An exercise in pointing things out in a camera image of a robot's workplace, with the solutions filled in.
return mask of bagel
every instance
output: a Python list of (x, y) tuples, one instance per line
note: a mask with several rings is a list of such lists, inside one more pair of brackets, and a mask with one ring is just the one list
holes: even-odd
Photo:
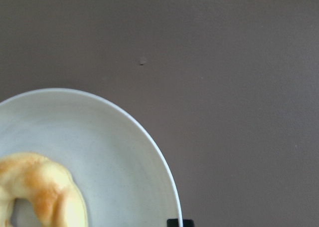
[(14, 200), (31, 202), (43, 227), (87, 227), (87, 212), (71, 173), (37, 153), (0, 159), (0, 227), (12, 227)]

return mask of white bowl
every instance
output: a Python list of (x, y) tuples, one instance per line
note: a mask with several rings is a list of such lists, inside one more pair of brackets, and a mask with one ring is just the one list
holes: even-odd
[[(90, 227), (166, 227), (182, 217), (168, 165), (145, 129), (96, 95), (62, 88), (0, 103), (0, 156), (34, 151), (67, 167), (87, 204)], [(15, 227), (40, 227), (26, 201)]]

